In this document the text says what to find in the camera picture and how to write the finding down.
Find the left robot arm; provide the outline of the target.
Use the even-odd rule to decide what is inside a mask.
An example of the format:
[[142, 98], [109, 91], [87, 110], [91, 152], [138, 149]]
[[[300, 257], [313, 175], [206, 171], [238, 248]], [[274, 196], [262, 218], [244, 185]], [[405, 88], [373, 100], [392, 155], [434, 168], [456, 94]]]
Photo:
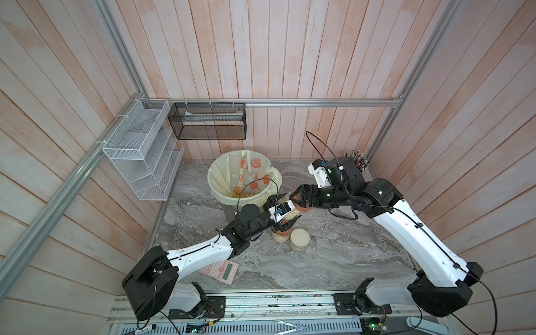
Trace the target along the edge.
[[210, 240], [174, 251], [149, 249], [121, 282], [137, 321], [148, 321], [165, 308], [189, 318], [206, 314], [209, 299], [200, 284], [179, 280], [241, 254], [265, 230], [291, 229], [306, 206], [304, 197], [295, 193], [272, 195], [264, 207], [248, 204], [238, 209], [234, 220]]

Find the brown jar lid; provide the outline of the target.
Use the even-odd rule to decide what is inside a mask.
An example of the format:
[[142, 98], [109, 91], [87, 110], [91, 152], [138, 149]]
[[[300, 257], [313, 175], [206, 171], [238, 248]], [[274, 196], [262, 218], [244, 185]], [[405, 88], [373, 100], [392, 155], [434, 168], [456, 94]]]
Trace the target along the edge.
[[292, 201], [295, 208], [300, 212], [308, 212], [308, 210], [311, 209], [311, 207], [308, 205], [308, 202], [306, 200], [299, 199], [298, 196], [294, 197]]

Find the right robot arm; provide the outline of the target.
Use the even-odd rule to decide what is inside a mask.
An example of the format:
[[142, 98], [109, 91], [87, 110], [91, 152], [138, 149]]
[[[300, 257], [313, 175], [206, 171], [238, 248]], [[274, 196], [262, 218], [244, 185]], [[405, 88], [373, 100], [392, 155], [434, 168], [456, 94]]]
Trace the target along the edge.
[[365, 181], [347, 156], [328, 162], [318, 159], [308, 170], [316, 183], [303, 184], [290, 194], [294, 204], [321, 209], [349, 206], [387, 230], [420, 267], [408, 277], [365, 279], [355, 291], [361, 314], [374, 306], [412, 304], [442, 318], [468, 305], [482, 267], [446, 247], [391, 182], [382, 178]]

